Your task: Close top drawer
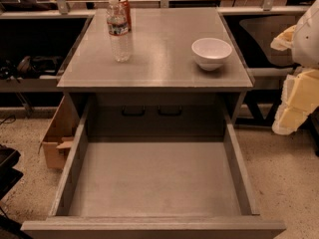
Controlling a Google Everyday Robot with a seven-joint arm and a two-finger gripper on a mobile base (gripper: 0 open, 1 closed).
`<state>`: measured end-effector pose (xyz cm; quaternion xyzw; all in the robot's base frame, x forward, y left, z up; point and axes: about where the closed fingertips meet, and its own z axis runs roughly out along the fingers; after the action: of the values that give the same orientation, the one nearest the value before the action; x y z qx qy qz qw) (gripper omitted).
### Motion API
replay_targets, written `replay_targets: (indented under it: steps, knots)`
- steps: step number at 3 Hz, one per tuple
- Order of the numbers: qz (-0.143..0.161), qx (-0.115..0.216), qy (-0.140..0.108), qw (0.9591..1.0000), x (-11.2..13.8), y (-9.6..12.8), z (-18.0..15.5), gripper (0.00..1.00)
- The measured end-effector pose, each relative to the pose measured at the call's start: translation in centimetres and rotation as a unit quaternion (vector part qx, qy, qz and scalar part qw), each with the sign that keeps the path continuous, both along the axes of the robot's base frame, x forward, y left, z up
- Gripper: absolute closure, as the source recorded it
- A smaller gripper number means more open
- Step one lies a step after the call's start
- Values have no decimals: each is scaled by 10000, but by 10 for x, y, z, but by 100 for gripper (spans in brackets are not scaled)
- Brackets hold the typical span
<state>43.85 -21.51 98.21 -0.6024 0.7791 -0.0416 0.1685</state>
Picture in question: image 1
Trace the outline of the white gripper yellow padding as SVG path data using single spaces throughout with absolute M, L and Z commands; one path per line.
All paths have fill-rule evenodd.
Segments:
M 292 48 L 293 25 L 273 39 L 270 47 L 285 51 Z M 319 70 L 304 70 L 296 76 L 288 75 L 284 81 L 281 105 L 275 115 L 272 130 L 280 135 L 296 131 L 319 107 Z

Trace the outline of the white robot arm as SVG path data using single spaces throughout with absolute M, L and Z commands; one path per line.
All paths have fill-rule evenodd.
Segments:
M 273 39 L 272 49 L 291 50 L 300 72 L 284 81 L 281 105 L 272 130 L 281 135 L 296 131 L 319 107 L 319 0 L 316 0 L 297 24 Z

